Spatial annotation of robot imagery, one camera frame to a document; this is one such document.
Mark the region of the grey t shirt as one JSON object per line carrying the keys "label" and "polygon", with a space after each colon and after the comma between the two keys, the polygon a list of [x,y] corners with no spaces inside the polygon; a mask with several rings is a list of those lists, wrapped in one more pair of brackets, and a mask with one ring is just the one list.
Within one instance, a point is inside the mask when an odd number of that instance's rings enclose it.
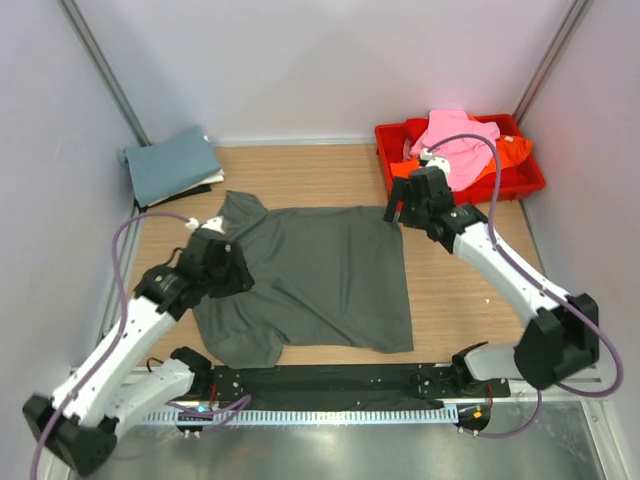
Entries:
{"label": "grey t shirt", "polygon": [[377,206],[269,210],[229,191],[219,211],[253,287],[194,309],[204,346],[237,369],[275,366],[286,345],[413,349],[403,238]]}

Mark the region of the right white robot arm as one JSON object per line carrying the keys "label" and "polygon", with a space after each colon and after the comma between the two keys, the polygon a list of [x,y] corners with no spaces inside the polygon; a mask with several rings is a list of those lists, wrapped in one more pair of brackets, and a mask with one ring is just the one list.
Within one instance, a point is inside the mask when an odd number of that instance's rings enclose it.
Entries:
{"label": "right white robot arm", "polygon": [[524,327],[514,345],[480,343],[456,355],[462,364],[451,370],[450,381],[459,394],[472,396],[498,378],[521,378],[545,390],[599,360],[599,339],[591,329],[598,322],[595,300],[548,281],[491,229],[481,210],[456,204],[440,169],[394,179],[384,219],[424,231],[473,267]]}

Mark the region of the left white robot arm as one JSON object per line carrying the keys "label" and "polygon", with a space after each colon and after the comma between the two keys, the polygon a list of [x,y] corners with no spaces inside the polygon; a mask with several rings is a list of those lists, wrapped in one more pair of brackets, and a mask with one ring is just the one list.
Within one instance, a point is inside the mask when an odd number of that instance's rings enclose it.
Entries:
{"label": "left white robot arm", "polygon": [[151,346],[204,298],[251,289],[239,242],[200,227],[175,265],[147,270],[125,303],[120,320],[84,363],[50,395],[32,395],[22,413],[38,450],[48,450],[86,477],[106,463],[118,440],[154,408],[186,395],[204,398],[211,363],[181,347],[135,385],[122,383]]}

